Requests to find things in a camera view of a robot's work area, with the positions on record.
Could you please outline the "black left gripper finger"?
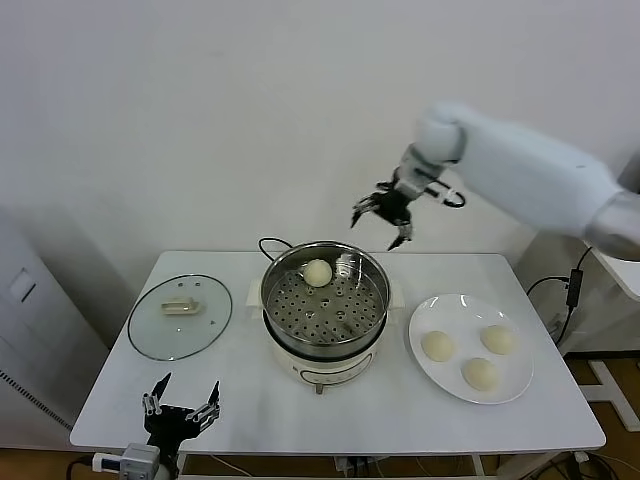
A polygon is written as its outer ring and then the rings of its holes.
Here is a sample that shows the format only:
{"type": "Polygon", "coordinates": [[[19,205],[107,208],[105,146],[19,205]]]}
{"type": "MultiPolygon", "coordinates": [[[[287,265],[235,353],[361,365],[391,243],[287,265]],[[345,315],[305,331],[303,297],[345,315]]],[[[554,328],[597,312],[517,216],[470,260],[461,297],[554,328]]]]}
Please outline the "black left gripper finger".
{"type": "Polygon", "coordinates": [[[160,415],[166,408],[161,402],[162,396],[172,373],[168,372],[161,380],[157,381],[150,392],[144,393],[142,396],[142,407],[146,415],[160,415]]]}
{"type": "Polygon", "coordinates": [[[187,420],[195,423],[199,428],[209,428],[220,415],[219,382],[216,382],[208,401],[187,415],[187,420]]]}

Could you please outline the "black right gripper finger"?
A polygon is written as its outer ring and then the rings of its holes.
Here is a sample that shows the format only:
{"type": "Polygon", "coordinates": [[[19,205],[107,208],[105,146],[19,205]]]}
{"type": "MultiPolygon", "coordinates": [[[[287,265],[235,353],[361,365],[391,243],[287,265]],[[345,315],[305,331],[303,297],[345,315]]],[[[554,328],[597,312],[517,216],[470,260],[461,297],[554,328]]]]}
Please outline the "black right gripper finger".
{"type": "Polygon", "coordinates": [[[351,227],[354,228],[360,218],[369,212],[376,212],[380,207],[380,192],[373,192],[361,198],[352,209],[351,227]]]}
{"type": "Polygon", "coordinates": [[[392,251],[404,243],[410,242],[413,236],[413,225],[410,221],[398,220],[394,225],[398,229],[398,235],[387,248],[388,251],[392,251]]]}

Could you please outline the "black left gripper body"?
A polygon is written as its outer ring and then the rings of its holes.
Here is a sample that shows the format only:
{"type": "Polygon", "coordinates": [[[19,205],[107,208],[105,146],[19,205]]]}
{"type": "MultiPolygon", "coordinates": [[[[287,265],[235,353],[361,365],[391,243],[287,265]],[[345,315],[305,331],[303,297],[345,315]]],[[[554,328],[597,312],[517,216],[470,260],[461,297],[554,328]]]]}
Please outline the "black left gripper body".
{"type": "Polygon", "coordinates": [[[144,428],[149,433],[147,444],[159,449],[161,460],[175,460],[185,440],[197,438],[201,422],[197,415],[205,409],[160,405],[145,407],[144,428]]]}

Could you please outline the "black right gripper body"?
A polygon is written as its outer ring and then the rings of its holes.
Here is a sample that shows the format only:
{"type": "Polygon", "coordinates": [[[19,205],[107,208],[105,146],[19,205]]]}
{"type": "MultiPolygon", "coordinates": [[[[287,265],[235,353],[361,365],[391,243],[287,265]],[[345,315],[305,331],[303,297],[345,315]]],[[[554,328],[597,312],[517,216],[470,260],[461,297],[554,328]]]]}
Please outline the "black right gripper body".
{"type": "Polygon", "coordinates": [[[374,192],[374,213],[392,225],[409,225],[411,199],[396,189],[396,180],[378,182],[374,192]]]}

